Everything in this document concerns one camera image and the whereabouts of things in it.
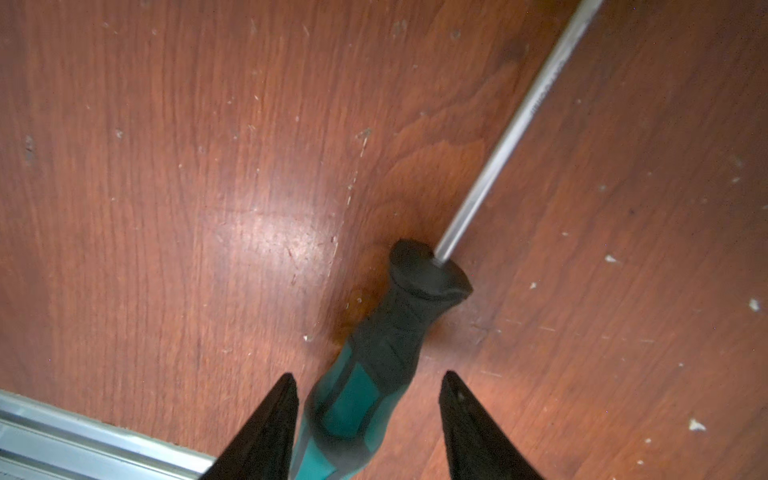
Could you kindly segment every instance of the screwdriver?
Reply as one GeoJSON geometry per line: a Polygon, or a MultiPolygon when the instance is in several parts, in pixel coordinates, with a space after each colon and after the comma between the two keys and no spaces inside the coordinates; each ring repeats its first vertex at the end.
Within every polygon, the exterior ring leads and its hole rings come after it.
{"type": "Polygon", "coordinates": [[[392,247],[389,290],[307,396],[292,480],[351,478],[381,446],[415,375],[427,329],[472,293],[450,256],[601,3],[582,0],[576,8],[434,253],[416,240],[392,247]]]}

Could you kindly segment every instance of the wood grain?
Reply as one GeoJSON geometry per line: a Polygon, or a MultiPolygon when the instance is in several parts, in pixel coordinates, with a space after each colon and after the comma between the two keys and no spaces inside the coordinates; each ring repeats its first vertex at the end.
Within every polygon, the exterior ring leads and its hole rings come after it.
{"type": "MultiPolygon", "coordinates": [[[[3,2],[0,388],[217,454],[437,241],[575,5],[3,2]]],[[[552,480],[768,475],[767,12],[604,5],[360,478],[448,478],[446,369],[552,480]]]]}

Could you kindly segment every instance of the wooden surface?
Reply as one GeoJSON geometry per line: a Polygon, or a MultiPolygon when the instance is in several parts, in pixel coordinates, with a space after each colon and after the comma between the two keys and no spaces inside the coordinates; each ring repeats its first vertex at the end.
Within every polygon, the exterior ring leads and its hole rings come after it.
{"type": "MultiPolygon", "coordinates": [[[[575,3],[3,2],[0,388],[211,454],[307,394],[575,3]]],[[[768,477],[766,13],[607,1],[360,478],[448,478],[446,369],[551,480],[768,477]]]]}

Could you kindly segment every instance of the white paint speck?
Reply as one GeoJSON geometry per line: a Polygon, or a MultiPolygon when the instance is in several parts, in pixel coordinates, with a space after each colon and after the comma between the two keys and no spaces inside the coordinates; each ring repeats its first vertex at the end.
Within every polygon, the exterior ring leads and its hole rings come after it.
{"type": "Polygon", "coordinates": [[[704,425],[702,425],[699,422],[697,422],[696,419],[691,419],[691,420],[688,421],[688,429],[690,431],[692,431],[692,432],[696,432],[696,431],[698,431],[698,432],[706,432],[707,431],[707,427],[705,427],[704,425]]]}

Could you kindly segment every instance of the black rubber grip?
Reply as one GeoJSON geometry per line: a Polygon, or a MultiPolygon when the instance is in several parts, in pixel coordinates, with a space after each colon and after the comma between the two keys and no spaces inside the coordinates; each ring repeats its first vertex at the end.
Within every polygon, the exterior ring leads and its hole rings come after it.
{"type": "Polygon", "coordinates": [[[427,329],[472,293],[455,263],[435,265],[415,240],[392,248],[389,278],[382,302],[307,398],[291,478],[345,478],[369,462],[413,380],[427,329]]]}

